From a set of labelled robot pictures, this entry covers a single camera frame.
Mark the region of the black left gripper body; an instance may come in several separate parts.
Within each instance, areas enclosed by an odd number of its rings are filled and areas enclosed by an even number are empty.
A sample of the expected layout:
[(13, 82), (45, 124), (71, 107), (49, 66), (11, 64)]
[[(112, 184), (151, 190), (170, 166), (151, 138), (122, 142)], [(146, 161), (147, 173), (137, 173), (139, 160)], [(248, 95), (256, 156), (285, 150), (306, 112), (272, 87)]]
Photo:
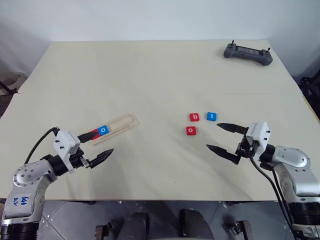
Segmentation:
[(91, 167), (90, 161), (84, 158), (84, 151), (81, 148), (79, 148), (74, 154), (72, 154), (68, 160), (73, 169), (78, 169), (80, 167)]

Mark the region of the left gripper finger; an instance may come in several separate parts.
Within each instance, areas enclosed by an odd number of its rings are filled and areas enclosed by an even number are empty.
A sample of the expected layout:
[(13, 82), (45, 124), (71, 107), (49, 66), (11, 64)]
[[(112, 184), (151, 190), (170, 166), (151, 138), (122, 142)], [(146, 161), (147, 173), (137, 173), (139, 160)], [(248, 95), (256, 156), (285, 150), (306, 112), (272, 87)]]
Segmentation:
[(89, 131), (87, 133), (83, 133), (79, 135), (77, 138), (79, 139), (80, 143), (84, 144), (86, 142), (92, 141), (94, 139), (99, 138), (101, 135), (97, 129)]
[(111, 148), (111, 149), (105, 150), (102, 153), (98, 154), (95, 159), (88, 161), (89, 167), (91, 169), (93, 169), (96, 166), (98, 166), (99, 164), (103, 163), (113, 153), (113, 151), (114, 151), (114, 149)]

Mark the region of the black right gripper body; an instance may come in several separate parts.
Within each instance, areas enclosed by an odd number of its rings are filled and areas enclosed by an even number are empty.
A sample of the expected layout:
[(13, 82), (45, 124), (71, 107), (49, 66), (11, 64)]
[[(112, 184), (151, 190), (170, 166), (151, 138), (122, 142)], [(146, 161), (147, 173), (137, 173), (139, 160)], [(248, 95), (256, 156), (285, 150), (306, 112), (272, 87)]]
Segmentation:
[(243, 134), (243, 138), (235, 151), (237, 160), (240, 160), (242, 157), (250, 159), (256, 154), (260, 145), (257, 140), (253, 140), (250, 136), (246, 136), (248, 129), (248, 127), (238, 126), (235, 130), (236, 133)]

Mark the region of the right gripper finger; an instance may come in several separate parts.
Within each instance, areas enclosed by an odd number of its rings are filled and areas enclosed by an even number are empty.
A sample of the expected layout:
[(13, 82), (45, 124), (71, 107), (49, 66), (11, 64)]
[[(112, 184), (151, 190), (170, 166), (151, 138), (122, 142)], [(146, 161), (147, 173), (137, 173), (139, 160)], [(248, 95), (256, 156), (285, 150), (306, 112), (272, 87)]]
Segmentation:
[(243, 127), (233, 123), (217, 123), (216, 125), (231, 133), (246, 134), (248, 131), (248, 127)]
[(206, 146), (208, 147), (209, 150), (214, 152), (216, 155), (231, 161), (235, 165), (239, 164), (240, 159), (241, 159), (241, 157), (239, 155), (229, 153), (226, 149), (223, 149), (219, 146), (210, 145), (210, 144), (207, 144)]

